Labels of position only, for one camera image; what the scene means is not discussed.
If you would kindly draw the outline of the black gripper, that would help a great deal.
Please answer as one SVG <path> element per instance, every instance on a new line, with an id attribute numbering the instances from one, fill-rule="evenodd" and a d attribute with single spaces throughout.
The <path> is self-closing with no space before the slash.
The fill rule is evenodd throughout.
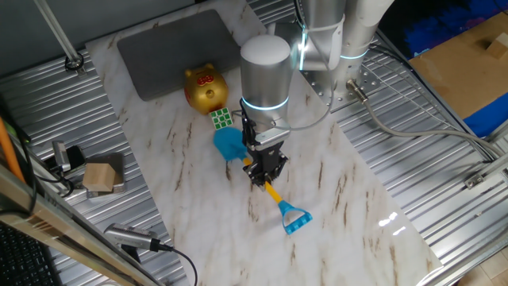
<path id="1" fill-rule="evenodd" d="M 272 183 L 277 179 L 283 170 L 288 158 L 280 154 L 279 146 L 272 146 L 260 151 L 255 151 L 252 155 L 254 161 L 244 158 L 243 170 L 248 175 L 252 184 L 258 187 L 264 187 L 265 180 Z"/>

